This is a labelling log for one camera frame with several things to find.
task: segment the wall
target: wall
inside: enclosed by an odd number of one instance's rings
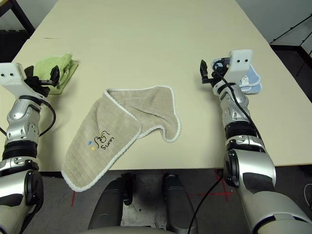
[[[312,14],[312,0],[236,1],[268,42]],[[37,28],[57,0],[18,0],[18,2],[33,26]],[[0,18],[0,29],[19,30],[23,27],[9,11]],[[311,31],[312,18],[274,44],[299,45]],[[312,35],[302,46],[308,53],[312,50]]]
[[[236,0],[236,2],[268,42],[312,14],[312,0]],[[299,45],[310,32],[312,18],[273,44]],[[312,50],[312,35],[302,47],[308,53]]]
[[[17,0],[32,25],[37,28],[58,0]],[[0,18],[0,30],[24,29],[11,10]]]

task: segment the silver robot arm segment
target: silver robot arm segment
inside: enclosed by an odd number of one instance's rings
[[[224,179],[238,189],[251,233],[311,233],[312,222],[304,212],[290,198],[274,191],[274,164],[255,126],[234,101],[250,116],[248,98],[237,84],[249,70],[251,56],[251,50],[232,51],[229,58],[213,64],[213,78],[208,78],[204,61],[200,67],[202,82],[211,83],[222,108],[227,139]],[[220,76],[233,89],[234,97]]]
[[[58,68],[51,72],[58,82]],[[0,63],[0,84],[16,101],[7,116],[9,127],[0,162],[0,233],[22,233],[43,204],[43,184],[38,172],[37,145],[41,103],[50,89],[29,76],[18,63]]]

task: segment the green towel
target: green towel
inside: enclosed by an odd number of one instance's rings
[[[39,77],[39,79],[50,79],[51,70],[56,65],[59,68],[58,86],[49,86],[49,94],[53,95],[62,93],[65,85],[78,67],[78,63],[72,60],[72,55],[70,53],[66,53],[63,56],[52,56],[37,62],[34,67],[34,76]]]

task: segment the light blue towel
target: light blue towel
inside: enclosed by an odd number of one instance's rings
[[[216,65],[222,67],[222,63],[217,63]],[[262,90],[261,77],[257,74],[252,65],[250,65],[249,71],[239,81],[238,86],[245,94],[257,94]]]

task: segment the table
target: table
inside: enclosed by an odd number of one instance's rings
[[[60,170],[78,127],[104,89],[158,84],[174,89],[179,139],[165,143],[154,131],[137,140],[111,170],[222,167],[221,108],[210,85],[201,84],[199,64],[235,49],[253,50],[263,90],[248,96],[249,110],[274,164],[312,163],[312,105],[234,0],[59,0],[14,59],[27,67],[71,52],[79,61],[63,94],[48,98],[57,121],[40,138],[40,170]],[[13,102],[1,87],[3,128]],[[40,128],[49,121],[44,108]]]

